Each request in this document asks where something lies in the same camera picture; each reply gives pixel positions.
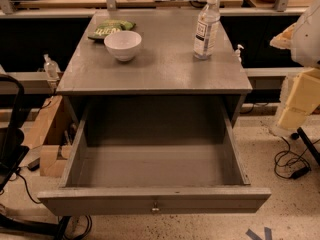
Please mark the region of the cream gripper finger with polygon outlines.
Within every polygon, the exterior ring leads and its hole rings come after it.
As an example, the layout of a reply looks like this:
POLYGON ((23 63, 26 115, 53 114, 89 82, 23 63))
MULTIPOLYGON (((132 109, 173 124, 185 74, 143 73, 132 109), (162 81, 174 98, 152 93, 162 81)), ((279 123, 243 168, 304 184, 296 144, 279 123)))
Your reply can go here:
POLYGON ((303 125, 319 105, 320 70, 307 68, 293 78, 293 85, 285 100, 277 126, 285 130, 295 130, 303 125))

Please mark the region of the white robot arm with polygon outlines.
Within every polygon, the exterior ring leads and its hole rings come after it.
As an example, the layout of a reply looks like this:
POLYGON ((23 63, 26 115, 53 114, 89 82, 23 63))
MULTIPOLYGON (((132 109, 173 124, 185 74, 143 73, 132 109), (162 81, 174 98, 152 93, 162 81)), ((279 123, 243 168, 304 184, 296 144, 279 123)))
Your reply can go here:
POLYGON ((296 23, 273 37, 270 45, 288 49, 291 59, 304 67, 283 90, 276 126, 295 130, 320 105, 320 0, 314 0, 296 23))

